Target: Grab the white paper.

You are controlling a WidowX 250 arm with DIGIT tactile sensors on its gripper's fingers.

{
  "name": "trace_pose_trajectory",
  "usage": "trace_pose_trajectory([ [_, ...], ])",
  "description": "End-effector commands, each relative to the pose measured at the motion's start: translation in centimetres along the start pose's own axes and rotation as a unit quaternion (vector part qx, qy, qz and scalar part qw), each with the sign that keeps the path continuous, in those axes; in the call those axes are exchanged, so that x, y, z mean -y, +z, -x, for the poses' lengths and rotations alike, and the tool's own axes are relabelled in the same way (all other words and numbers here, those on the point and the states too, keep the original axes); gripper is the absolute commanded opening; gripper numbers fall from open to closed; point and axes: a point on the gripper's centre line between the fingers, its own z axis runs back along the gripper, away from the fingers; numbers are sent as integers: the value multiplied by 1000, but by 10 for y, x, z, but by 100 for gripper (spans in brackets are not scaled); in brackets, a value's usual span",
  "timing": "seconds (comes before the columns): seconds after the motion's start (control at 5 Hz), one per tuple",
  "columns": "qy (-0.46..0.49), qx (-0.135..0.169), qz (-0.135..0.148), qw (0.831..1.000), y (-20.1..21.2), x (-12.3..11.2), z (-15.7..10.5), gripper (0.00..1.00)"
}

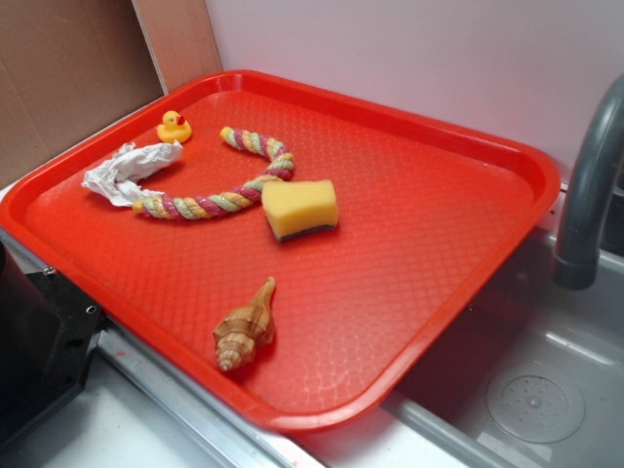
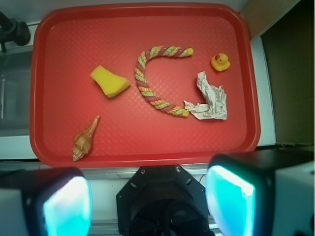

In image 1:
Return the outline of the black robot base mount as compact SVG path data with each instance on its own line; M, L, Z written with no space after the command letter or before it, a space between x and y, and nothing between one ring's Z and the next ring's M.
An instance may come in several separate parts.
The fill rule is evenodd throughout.
M102 321L63 274L25 273L1 247L1 447L79 395Z

